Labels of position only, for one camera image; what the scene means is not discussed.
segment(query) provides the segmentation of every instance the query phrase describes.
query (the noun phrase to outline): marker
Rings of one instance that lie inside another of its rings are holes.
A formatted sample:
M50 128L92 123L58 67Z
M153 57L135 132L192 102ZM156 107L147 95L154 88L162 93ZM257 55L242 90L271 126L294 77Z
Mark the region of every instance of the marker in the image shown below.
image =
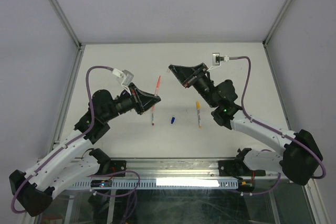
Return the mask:
M197 117L198 117L198 127L202 128L201 126L201 113L199 111L200 103L196 102L196 108L197 108Z
M161 83L161 76L159 76L158 78L158 82L156 84L156 88L155 88L155 92L154 92L154 96L157 97L158 95L158 92L159 92L159 87L160 87L160 83ZM154 108L155 108L155 105L152 106L152 109L151 109L151 121L152 121L152 126L154 126Z

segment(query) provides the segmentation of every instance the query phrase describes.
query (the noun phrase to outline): gray wall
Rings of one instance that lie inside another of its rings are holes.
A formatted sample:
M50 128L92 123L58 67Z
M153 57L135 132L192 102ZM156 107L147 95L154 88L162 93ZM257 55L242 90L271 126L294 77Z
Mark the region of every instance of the gray wall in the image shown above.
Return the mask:
M336 0L295 0L268 52L292 128L311 131L324 156L318 185L336 220Z
M46 154L76 49L48 0L0 6L0 222L11 224L8 176Z

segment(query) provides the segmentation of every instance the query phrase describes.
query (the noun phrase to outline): yellow marker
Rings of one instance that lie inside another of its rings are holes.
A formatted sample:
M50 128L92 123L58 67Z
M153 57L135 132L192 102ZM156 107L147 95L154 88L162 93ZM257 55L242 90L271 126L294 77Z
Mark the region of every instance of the yellow marker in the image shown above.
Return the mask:
M197 117L198 117L198 127L202 128L201 126L201 113L199 111L200 103L196 102L196 108L197 108Z

